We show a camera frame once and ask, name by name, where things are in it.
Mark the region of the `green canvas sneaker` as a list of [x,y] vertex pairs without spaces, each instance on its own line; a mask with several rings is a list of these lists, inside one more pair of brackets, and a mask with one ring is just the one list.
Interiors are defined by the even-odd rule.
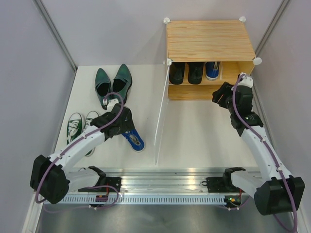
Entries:
[[[93,119],[97,118],[99,116],[99,114],[96,112],[96,111],[91,111],[87,114],[86,116],[86,120],[85,120],[85,124],[84,124],[84,127],[83,127],[83,130],[82,132],[84,133],[85,130],[87,129],[88,126],[90,126],[90,123]],[[90,150],[86,155],[85,157],[90,157],[95,151],[95,148],[93,148],[92,150]]]
[[75,140],[83,131],[85,119],[80,113],[73,113],[67,123],[66,143],[67,145]]

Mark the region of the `black leather shoe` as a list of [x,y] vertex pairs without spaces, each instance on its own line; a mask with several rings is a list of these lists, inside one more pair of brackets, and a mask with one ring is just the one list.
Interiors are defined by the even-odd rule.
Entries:
[[203,62],[191,62],[188,63],[188,82],[190,84],[200,84],[203,76]]
[[169,74],[169,81],[174,85],[179,85],[183,82],[184,79],[184,70],[185,70],[185,63],[183,62],[173,62],[170,65],[170,74]]

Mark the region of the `left green leather shoe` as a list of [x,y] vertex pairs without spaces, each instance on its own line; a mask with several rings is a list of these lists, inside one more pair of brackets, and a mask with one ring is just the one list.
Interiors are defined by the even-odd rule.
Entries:
[[95,92],[100,101],[100,105],[104,110],[106,110],[107,104],[105,104],[104,99],[106,98],[106,101],[109,102],[110,100],[114,99],[114,95],[111,94],[108,96],[108,94],[112,92],[111,80],[108,77],[107,73],[102,68],[99,68],[96,73]]

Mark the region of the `green leather shoe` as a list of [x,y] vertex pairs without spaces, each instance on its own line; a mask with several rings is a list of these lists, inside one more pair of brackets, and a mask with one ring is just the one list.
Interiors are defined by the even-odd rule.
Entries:
[[128,92],[132,86],[132,75],[126,64],[122,64],[113,80],[112,92],[118,93],[126,104]]
[[102,68],[99,68],[96,73],[95,92],[100,101],[100,105],[104,110],[106,110],[107,104],[105,104],[104,99],[106,98],[106,101],[109,102],[110,100],[114,99],[114,95],[111,94],[108,96],[108,94],[112,92],[111,80],[108,77],[107,73]]

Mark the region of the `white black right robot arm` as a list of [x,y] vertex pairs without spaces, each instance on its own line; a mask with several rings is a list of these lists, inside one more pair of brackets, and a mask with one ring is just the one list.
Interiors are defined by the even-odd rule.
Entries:
[[237,188],[254,199],[260,214],[273,215],[298,210],[305,184],[282,164],[260,117],[252,110],[252,89],[234,87],[225,82],[212,94],[212,101],[229,110],[231,124],[250,149],[261,173],[261,180],[249,175],[242,167],[227,168],[222,187],[228,192]]

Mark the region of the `left green canvas sneaker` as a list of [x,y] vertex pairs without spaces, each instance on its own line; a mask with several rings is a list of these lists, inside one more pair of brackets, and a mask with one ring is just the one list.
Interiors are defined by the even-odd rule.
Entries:
[[75,140],[83,131],[85,119],[80,113],[73,113],[67,123],[66,143],[67,145]]

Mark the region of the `right green canvas sneaker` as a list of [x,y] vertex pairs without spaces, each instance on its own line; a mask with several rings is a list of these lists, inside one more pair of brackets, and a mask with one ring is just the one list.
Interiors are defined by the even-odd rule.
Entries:
[[[85,120],[85,124],[84,124],[84,127],[83,127],[83,130],[82,132],[84,133],[85,130],[87,129],[88,126],[90,126],[90,123],[93,119],[97,118],[99,116],[99,114],[96,112],[96,111],[91,111],[87,114],[86,116],[86,120]],[[86,155],[85,157],[90,157],[95,151],[95,148],[93,148],[92,150],[90,150]]]

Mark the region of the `wooden shoe cabinet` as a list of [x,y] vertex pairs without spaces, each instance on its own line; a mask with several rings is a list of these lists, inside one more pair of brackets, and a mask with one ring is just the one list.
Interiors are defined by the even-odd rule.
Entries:
[[[252,47],[244,25],[245,17],[238,20],[171,21],[166,26],[167,67],[174,62],[185,63],[184,79],[180,85],[167,82],[169,100],[210,100],[212,93],[223,82],[234,83],[241,72],[250,74],[261,64]],[[188,82],[189,66],[193,62],[219,62],[220,70],[213,81],[206,77],[200,84]]]

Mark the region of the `right green leather shoe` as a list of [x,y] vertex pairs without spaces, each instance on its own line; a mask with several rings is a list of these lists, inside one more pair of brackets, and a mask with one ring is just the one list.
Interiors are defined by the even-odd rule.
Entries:
[[118,93],[126,104],[128,92],[132,86],[132,75],[126,64],[122,64],[113,80],[112,92]]

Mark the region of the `aluminium mounting rail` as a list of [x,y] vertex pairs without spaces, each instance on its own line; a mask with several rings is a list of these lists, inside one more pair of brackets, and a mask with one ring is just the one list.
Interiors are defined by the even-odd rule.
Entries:
[[203,195],[207,177],[221,177],[225,167],[202,168],[100,168],[107,177],[120,177],[123,194]]

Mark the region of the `blue canvas sneaker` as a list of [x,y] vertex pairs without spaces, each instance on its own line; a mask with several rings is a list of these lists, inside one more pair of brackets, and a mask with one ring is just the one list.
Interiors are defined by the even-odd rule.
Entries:
[[145,143],[140,137],[136,129],[126,131],[122,136],[129,142],[131,148],[135,152],[142,152],[145,148]]
[[206,62],[206,78],[210,81],[218,79],[222,72],[221,62]]

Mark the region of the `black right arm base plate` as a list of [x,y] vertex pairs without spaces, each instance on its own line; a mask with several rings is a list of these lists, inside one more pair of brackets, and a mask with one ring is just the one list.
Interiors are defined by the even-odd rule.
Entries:
[[207,177],[206,183],[210,193],[225,193],[228,191],[222,177]]

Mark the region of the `white cabinet door panel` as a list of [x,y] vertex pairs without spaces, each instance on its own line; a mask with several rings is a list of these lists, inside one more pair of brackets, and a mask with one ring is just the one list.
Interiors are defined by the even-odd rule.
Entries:
[[161,140],[162,140],[162,134],[163,134],[163,129],[164,129],[164,123],[165,123],[166,109],[167,109],[167,104],[168,104],[169,73],[170,73],[170,66],[167,66],[164,87],[162,88],[162,92],[161,92],[162,94],[161,103],[160,103],[159,115],[157,119],[157,126],[156,126],[156,132],[155,132],[155,141],[154,141],[155,165],[158,164],[158,159],[160,155]]

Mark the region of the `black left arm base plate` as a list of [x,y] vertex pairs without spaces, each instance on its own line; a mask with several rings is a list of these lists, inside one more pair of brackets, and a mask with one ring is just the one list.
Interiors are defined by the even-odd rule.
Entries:
[[105,185],[109,185],[114,187],[118,192],[120,192],[121,189],[121,177],[107,177]]

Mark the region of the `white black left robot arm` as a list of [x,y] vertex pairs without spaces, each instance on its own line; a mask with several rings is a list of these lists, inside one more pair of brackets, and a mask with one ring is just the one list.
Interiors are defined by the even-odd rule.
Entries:
[[135,128],[132,112],[116,104],[111,111],[91,120],[84,132],[64,149],[34,160],[30,187],[36,196],[51,204],[60,202],[68,192],[92,188],[101,192],[106,187],[106,174],[95,166],[73,172],[71,169],[92,149],[106,140]]

